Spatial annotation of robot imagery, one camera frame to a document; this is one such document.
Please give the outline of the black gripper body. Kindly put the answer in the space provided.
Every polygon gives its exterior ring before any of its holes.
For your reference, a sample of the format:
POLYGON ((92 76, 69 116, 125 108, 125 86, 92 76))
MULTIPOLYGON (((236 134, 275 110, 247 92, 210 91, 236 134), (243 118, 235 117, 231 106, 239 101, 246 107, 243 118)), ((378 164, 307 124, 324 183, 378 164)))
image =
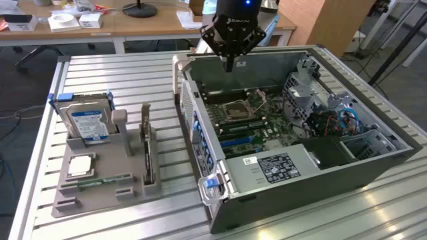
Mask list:
POLYGON ((230 56, 230 31, 239 27, 248 28, 251 31, 259 26, 260 6, 262 2, 259 0, 219 0, 216 2, 212 24, 226 41, 227 56, 230 56))

